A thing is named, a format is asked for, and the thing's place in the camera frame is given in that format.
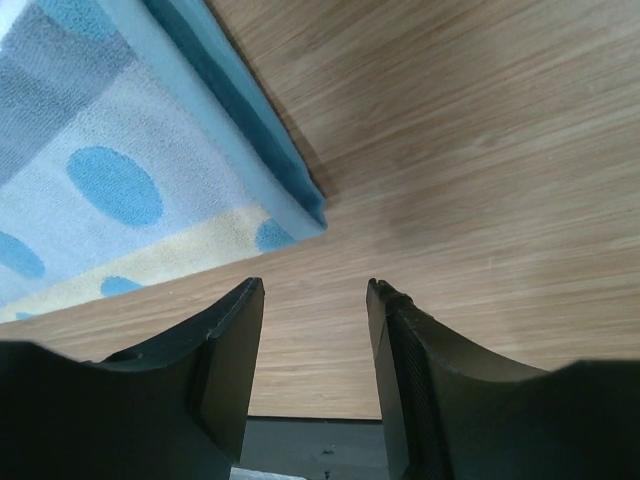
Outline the blue polka dot towel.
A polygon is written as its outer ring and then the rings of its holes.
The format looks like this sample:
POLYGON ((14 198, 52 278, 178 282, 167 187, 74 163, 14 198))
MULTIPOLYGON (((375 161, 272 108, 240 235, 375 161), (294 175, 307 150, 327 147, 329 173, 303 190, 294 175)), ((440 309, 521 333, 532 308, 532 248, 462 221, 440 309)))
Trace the blue polka dot towel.
POLYGON ((325 200, 202 1, 1 5, 1 318, 322 234, 325 200))

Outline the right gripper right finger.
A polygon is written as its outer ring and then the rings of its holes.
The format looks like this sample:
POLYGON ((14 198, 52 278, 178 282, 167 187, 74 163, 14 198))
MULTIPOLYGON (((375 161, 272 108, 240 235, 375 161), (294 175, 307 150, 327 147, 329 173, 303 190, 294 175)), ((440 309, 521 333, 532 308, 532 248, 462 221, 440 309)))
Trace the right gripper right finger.
POLYGON ((394 479, 635 479, 639 364, 544 371, 497 354, 372 279, 366 306, 394 479))

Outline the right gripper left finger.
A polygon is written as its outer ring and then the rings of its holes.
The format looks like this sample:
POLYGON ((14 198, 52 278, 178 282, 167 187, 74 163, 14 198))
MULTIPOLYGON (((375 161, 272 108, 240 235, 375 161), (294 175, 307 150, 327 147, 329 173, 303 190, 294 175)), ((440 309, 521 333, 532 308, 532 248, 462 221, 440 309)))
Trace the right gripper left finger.
POLYGON ((1 345, 5 479, 226 479, 241 457, 264 310, 258 278, 103 361, 1 345))

